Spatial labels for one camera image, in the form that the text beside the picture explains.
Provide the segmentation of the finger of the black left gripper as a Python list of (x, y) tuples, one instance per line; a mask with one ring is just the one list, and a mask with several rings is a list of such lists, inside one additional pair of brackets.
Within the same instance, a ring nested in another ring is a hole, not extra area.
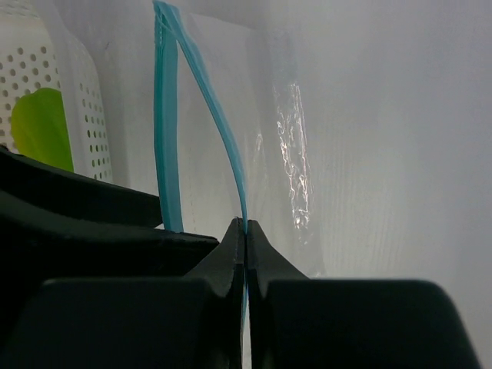
[(1, 213), (1, 302), (19, 304), (50, 278), (182, 276), (213, 237), (76, 220), (40, 209)]
[(159, 197), (42, 164), (1, 149), (1, 189), (41, 209), (70, 218), (155, 228)]

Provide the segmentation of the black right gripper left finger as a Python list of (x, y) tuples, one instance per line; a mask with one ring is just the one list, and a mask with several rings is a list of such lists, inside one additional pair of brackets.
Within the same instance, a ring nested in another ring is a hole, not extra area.
[(50, 278), (1, 302), (3, 368), (239, 368), (241, 219), (182, 276)]

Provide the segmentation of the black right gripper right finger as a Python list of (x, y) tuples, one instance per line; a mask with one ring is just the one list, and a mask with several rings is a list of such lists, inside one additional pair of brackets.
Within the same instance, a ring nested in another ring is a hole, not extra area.
[(256, 221), (246, 265), (255, 368), (478, 368), (450, 296), (422, 280), (311, 279)]

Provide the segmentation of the clear teal-zipper zip bag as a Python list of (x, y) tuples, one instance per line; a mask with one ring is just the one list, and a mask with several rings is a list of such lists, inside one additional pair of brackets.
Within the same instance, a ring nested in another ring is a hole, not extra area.
[(491, 366), (491, 3), (178, 1), (248, 214), (305, 274), (420, 278)]

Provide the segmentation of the green toy pepper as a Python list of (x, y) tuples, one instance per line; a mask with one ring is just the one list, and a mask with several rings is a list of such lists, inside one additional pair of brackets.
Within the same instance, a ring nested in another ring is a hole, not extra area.
[(39, 90), (20, 98), (12, 110), (12, 137), (18, 152), (65, 171), (74, 165), (60, 91)]

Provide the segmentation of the white perforated plastic basket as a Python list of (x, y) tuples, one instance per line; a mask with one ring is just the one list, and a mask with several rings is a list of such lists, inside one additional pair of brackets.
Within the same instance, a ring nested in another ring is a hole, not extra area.
[(17, 101), (40, 88), (61, 93), (75, 172), (113, 181), (106, 119), (95, 63), (50, 1), (1, 3), (1, 144), (12, 137)]

